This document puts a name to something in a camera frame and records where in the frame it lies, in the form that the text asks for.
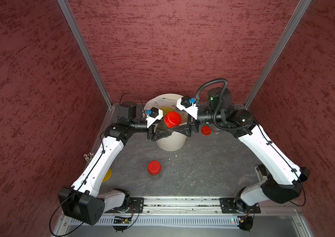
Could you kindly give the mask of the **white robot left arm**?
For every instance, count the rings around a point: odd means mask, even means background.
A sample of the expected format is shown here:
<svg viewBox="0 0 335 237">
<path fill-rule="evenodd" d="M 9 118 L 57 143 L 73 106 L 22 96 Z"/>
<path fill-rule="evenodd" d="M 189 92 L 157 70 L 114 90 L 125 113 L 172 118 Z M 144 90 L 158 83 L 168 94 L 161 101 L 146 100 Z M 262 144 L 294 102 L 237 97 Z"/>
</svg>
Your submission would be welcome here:
<svg viewBox="0 0 335 237">
<path fill-rule="evenodd" d="M 113 161 L 134 133 L 146 132 L 148 139 L 154 136 L 154 124 L 168 128 L 179 126 L 181 115 L 155 107 L 147 110 L 144 119 L 137 119 L 137 104 L 124 102 L 119 105 L 120 115 L 100 135 L 101 143 L 93 159 L 82 175 L 69 188 L 62 188 L 58 198 L 64 214 L 88 225 L 95 225 L 102 214 L 114 208 L 128 209 L 131 198 L 128 191 L 114 189 L 99 195 L 100 187 Z"/>
</svg>

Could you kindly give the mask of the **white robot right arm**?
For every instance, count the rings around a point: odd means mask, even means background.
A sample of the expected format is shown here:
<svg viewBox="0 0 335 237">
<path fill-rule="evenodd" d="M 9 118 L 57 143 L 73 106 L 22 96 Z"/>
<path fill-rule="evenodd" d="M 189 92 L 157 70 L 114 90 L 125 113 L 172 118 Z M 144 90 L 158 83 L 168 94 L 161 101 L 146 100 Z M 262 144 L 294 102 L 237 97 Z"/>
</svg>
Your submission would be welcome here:
<svg viewBox="0 0 335 237">
<path fill-rule="evenodd" d="M 233 200 L 234 208 L 246 213 L 254 205 L 271 200 L 275 203 L 293 203 L 300 195 L 305 196 L 304 182 L 310 170 L 292 162 L 268 137 L 255 117 L 245 109 L 237 109 L 231 92 L 225 87 L 216 87 L 208 92 L 208 100 L 200 104 L 200 87 L 195 97 L 182 96 L 175 105 L 188 114 L 190 124 L 215 126 L 220 131 L 231 133 L 249 148 L 267 170 L 262 180 L 242 188 Z"/>
</svg>

